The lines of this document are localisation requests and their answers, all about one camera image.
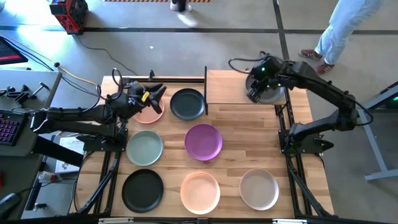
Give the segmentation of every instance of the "purple plate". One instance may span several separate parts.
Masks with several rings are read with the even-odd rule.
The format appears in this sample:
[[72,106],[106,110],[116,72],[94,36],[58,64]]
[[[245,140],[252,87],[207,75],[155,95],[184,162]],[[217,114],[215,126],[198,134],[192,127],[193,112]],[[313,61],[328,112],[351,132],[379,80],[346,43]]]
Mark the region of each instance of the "purple plate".
[[220,132],[209,124],[198,124],[185,135],[185,149],[196,160],[208,161],[218,155],[223,146]]

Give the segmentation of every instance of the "concrete floor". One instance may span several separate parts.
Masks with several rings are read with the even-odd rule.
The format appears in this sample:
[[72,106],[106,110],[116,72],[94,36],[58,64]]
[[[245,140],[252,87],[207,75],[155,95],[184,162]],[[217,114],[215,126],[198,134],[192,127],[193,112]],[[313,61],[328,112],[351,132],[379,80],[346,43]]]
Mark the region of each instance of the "concrete floor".
[[[17,1],[8,0],[0,13],[1,26],[19,26],[5,33],[20,40],[52,60],[59,61],[72,73],[101,83],[118,67],[123,75],[129,71],[114,63],[104,52],[85,49],[76,37],[64,32],[49,32],[38,26],[57,26],[48,14],[44,0],[31,7],[41,10],[42,17],[34,17],[28,10],[18,11]],[[90,9],[88,27],[147,27],[184,28],[169,10],[167,3],[131,3],[87,1]],[[325,29],[337,0],[279,0],[285,29]],[[201,27],[230,29],[276,29],[272,0],[213,0],[193,4]],[[398,1],[386,0],[380,11],[365,22],[362,30],[397,30]],[[319,35],[287,34],[290,59],[302,60],[297,52],[313,48]],[[203,75],[204,66],[210,69],[229,69],[232,57],[256,58],[260,50],[282,56],[278,33],[174,33],[174,32],[85,32],[80,39],[90,47],[106,48],[129,68],[140,75],[152,69],[157,75]],[[344,90],[349,90],[358,101],[365,103],[382,89],[397,81],[398,35],[353,35],[335,69],[322,76]],[[13,65],[43,70],[34,62]],[[241,68],[252,66],[240,65]],[[82,83],[87,88],[93,87]],[[91,106],[92,96],[73,91],[64,83],[53,106]],[[73,102],[67,100],[73,96]],[[314,119],[323,118],[335,108],[325,100],[308,93]],[[376,116],[374,124],[378,141],[389,168],[398,168],[398,151],[394,136],[396,116]],[[374,154],[363,128],[346,133],[327,132],[325,139],[335,147],[325,153],[326,176],[333,207],[340,217],[396,223],[398,220],[398,178],[366,183],[363,175],[379,171]],[[65,184],[42,189],[39,202],[48,203],[48,210],[25,212],[24,218],[66,214],[70,205],[70,186]]]

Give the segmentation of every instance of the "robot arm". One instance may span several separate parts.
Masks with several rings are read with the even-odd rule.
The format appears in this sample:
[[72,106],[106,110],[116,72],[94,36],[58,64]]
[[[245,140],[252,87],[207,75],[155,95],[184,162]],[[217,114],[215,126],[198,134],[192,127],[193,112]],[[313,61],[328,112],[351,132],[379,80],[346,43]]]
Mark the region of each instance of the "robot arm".
[[254,79],[247,96],[258,102],[259,96],[268,88],[280,86],[308,89],[335,105],[338,109],[329,117],[309,124],[294,124],[289,133],[291,144],[303,141],[308,135],[327,130],[349,131],[354,129],[358,117],[355,109],[356,101],[348,91],[339,88],[320,78],[314,69],[305,62],[283,61],[272,55],[256,65],[249,74]]
[[[43,108],[32,115],[31,130],[35,133],[51,133],[69,131],[81,134],[98,135],[115,138],[118,133],[116,122],[126,123],[129,118],[140,113],[146,106],[152,106],[161,113],[159,100],[166,87],[163,84],[142,86],[138,82],[131,83],[128,93],[115,93],[105,100],[104,105],[92,109]],[[95,121],[100,125],[82,123]]]

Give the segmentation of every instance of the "gray metal frame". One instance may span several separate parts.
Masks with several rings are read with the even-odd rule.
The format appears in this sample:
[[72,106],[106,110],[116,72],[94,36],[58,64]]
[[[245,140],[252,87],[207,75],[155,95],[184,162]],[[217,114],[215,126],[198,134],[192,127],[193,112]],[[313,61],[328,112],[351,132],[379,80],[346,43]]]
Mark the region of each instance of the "gray metal frame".
[[[392,87],[390,90],[387,90],[386,92],[380,94],[378,97],[375,99],[371,100],[369,103],[365,104],[365,108],[372,110],[376,109],[379,105],[383,104],[385,101],[392,100],[393,97],[396,97],[398,95],[398,85]],[[358,110],[359,117],[361,118],[361,121],[363,123],[368,122],[368,115],[364,112],[364,110]],[[386,164],[384,163],[384,159],[380,153],[379,146],[377,145],[376,138],[372,132],[372,129],[370,125],[365,125],[364,126],[366,135],[368,136],[369,142],[371,144],[371,147],[373,149],[374,155],[376,156],[377,163],[379,164],[380,167],[380,172],[372,173],[369,175],[365,175],[365,180],[377,180],[377,179],[383,179],[383,178],[389,178],[389,177],[398,177],[398,169],[393,169],[393,170],[388,170],[386,167]]]

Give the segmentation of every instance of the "red machine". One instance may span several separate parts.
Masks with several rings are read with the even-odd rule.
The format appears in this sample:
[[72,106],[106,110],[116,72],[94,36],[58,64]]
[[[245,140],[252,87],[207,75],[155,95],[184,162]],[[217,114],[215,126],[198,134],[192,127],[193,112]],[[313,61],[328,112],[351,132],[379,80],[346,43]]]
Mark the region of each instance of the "red machine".
[[82,34],[88,6],[85,0],[54,0],[51,14],[68,34]]

